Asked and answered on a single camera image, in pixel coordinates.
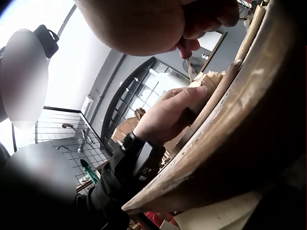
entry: wire mesh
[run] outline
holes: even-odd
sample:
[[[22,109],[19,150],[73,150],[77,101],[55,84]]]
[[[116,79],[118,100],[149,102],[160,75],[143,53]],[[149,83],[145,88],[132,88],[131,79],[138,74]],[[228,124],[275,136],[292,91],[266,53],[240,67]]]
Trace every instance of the wire mesh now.
[[[85,160],[94,171],[110,158],[105,150],[100,150],[99,137],[81,113],[44,109],[35,126],[27,130],[14,127],[14,133],[17,150],[34,143],[58,148],[74,170],[76,188],[83,187],[80,194],[87,194],[94,186],[80,159]]]

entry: white paper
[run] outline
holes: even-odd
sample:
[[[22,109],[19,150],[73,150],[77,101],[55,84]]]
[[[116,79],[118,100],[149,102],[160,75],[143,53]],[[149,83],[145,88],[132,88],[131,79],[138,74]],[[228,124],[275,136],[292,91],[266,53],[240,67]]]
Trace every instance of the white paper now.
[[[203,37],[199,38],[198,41],[202,48],[212,52],[221,36],[222,34],[216,31],[207,32]]]

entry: metal grid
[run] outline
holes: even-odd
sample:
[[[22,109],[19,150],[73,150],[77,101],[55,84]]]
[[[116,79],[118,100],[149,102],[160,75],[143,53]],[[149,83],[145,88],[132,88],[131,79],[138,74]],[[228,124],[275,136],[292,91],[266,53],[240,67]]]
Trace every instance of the metal grid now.
[[[65,123],[71,124],[73,128],[62,127]],[[83,184],[80,179],[87,175],[81,166],[81,158],[93,170],[110,158],[105,150],[100,150],[102,142],[82,113],[44,109],[35,126],[27,130],[14,127],[14,135],[17,150],[34,143],[50,144],[58,148],[67,157],[74,170],[77,187]],[[94,186],[93,183],[87,184],[89,185],[79,191],[80,194],[87,194],[88,189]]]
[[[186,81],[188,84],[190,83],[187,76],[159,60],[156,60],[152,65],[152,69],[158,73],[172,73],[183,81]],[[127,118],[133,117],[136,109],[143,108],[145,111],[148,111],[165,92],[162,85],[163,83],[153,79],[154,78],[152,78],[152,75],[149,72],[142,76],[136,76],[132,79],[124,93],[119,96],[117,104],[111,105],[115,108],[109,118],[108,133],[104,134],[105,143],[111,152],[114,151],[117,145],[111,139],[111,135],[115,128]]]

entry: black jacket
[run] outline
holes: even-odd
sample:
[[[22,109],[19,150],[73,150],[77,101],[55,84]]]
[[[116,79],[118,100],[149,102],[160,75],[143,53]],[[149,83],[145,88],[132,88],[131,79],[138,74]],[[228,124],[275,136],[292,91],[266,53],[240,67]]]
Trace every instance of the black jacket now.
[[[0,145],[0,165],[7,160],[7,151]],[[74,205],[47,197],[22,179],[1,177],[2,229],[116,229],[126,230],[129,216],[121,210],[136,189],[132,178],[134,162],[120,147],[102,171],[100,182],[87,195],[77,194]]]

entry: circular saw blade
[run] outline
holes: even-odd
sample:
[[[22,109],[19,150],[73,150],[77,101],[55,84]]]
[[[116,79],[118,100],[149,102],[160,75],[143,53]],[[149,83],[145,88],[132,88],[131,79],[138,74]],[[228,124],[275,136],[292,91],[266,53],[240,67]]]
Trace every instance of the circular saw blade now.
[[[201,67],[203,66],[202,60],[200,58],[190,57],[189,62],[191,64],[193,73],[198,73],[199,70],[201,69]],[[188,73],[188,64],[187,64],[186,60],[183,61],[182,67]]]

